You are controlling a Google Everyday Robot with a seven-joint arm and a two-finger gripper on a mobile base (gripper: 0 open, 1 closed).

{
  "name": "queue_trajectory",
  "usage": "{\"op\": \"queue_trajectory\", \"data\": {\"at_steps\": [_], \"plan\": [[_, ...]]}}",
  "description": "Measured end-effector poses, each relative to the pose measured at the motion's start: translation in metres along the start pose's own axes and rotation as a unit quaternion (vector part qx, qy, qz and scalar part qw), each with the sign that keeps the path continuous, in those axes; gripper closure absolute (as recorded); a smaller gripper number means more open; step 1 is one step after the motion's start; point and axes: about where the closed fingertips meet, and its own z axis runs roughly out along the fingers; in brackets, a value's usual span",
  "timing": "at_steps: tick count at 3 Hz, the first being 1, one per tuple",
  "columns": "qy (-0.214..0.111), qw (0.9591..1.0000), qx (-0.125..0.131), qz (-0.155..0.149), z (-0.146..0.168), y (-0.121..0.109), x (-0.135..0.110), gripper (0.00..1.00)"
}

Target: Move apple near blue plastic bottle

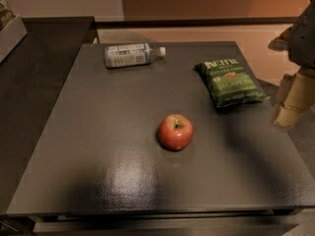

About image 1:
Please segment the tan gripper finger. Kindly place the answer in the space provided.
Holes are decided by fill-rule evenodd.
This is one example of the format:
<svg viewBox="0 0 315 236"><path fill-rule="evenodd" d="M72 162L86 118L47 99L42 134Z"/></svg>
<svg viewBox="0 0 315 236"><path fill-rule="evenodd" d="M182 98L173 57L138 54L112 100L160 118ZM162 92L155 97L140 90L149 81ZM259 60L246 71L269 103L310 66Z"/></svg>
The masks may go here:
<svg viewBox="0 0 315 236"><path fill-rule="evenodd" d="M284 30L280 35L278 35L269 43L268 48L274 51L287 51L291 31L292 27L289 27L286 30Z"/></svg>
<svg viewBox="0 0 315 236"><path fill-rule="evenodd" d="M276 97L274 125L291 128L315 104L315 70L301 67L294 75L285 74Z"/></svg>

